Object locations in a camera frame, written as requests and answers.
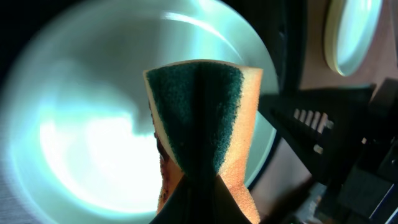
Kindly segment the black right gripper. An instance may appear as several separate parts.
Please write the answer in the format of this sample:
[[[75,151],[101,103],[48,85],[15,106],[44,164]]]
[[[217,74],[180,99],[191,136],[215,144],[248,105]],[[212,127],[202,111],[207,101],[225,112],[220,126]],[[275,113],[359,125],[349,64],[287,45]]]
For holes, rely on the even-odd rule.
[[[397,80],[262,95],[259,111],[312,177],[320,223],[397,223]]]

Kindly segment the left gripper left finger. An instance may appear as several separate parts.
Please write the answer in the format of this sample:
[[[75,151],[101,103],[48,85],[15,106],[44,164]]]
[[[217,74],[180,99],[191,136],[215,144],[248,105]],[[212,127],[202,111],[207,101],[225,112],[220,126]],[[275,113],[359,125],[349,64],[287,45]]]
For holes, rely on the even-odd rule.
[[[197,189],[183,176],[172,195],[150,224],[195,223],[197,196]]]

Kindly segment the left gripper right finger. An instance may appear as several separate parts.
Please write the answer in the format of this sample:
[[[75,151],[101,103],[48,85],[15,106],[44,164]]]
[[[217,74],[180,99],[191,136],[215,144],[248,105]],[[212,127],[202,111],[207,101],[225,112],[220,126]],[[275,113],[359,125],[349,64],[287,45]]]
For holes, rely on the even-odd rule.
[[[218,175],[198,196],[198,222],[201,224],[250,224]]]

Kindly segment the yellow sponge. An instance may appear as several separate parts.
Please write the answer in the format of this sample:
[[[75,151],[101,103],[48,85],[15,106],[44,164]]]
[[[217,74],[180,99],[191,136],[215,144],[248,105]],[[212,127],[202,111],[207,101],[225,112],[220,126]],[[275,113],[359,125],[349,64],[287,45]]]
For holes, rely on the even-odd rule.
[[[244,177],[262,70],[187,60],[146,70],[143,77],[160,154],[162,188],[156,215],[183,176],[199,196],[219,175],[248,220],[259,223]]]

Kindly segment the mint plate with sauce smear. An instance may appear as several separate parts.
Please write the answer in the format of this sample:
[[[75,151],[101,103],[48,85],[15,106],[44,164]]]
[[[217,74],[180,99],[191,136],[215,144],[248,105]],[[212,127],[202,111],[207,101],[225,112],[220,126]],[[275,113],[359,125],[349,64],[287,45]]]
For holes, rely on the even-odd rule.
[[[327,65],[341,76],[352,75],[363,62],[376,32],[382,0],[331,0],[323,49]]]

